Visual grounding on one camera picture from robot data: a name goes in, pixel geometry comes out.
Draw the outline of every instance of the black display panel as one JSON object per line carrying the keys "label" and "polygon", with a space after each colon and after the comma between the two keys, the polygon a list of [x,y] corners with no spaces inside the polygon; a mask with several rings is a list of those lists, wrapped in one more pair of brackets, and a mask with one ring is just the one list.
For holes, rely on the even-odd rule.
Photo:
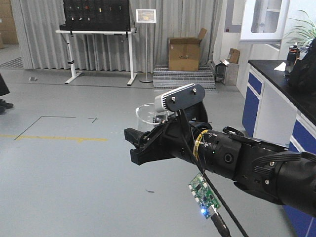
{"label": "black display panel", "polygon": [[130,31],[129,0],[63,0],[67,31]]}

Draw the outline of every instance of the glass cabinet door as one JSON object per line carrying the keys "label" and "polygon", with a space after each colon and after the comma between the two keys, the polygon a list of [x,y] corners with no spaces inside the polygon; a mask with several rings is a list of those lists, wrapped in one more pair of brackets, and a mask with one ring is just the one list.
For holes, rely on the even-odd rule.
{"label": "glass cabinet door", "polygon": [[278,43],[282,39],[289,0],[246,0],[241,42]]}

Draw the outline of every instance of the desk leg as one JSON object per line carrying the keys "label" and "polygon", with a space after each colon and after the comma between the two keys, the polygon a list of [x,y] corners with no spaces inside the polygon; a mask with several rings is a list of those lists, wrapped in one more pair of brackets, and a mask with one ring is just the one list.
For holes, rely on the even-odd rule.
{"label": "desk leg", "polygon": [[74,79],[76,79],[78,76],[82,74],[82,72],[76,73],[76,68],[75,68],[75,61],[74,61],[74,55],[73,55],[73,50],[70,45],[70,38],[69,34],[66,34],[66,41],[67,41],[67,49],[69,52],[69,57],[70,57],[70,69],[71,69],[71,78],[68,79],[65,84],[71,83]]}
{"label": "desk leg", "polygon": [[134,73],[134,64],[133,64],[133,36],[128,34],[128,48],[129,48],[129,64],[130,64],[130,80],[127,85],[132,85],[137,73]]}

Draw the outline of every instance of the black countertop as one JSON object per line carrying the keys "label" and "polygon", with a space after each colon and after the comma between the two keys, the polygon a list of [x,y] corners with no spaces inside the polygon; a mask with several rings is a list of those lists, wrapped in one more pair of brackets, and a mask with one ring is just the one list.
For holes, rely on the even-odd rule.
{"label": "black countertop", "polygon": [[274,70],[284,60],[249,60],[249,64],[265,76],[294,106],[316,126],[316,95],[302,94],[287,84],[284,72]]}

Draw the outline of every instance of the green circuit board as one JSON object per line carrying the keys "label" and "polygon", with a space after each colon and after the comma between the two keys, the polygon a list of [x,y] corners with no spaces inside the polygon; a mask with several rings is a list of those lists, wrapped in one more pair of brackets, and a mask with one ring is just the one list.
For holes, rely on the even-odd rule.
{"label": "green circuit board", "polygon": [[189,183],[189,189],[206,219],[214,214],[211,206],[215,210],[221,207],[214,192],[200,173]]}

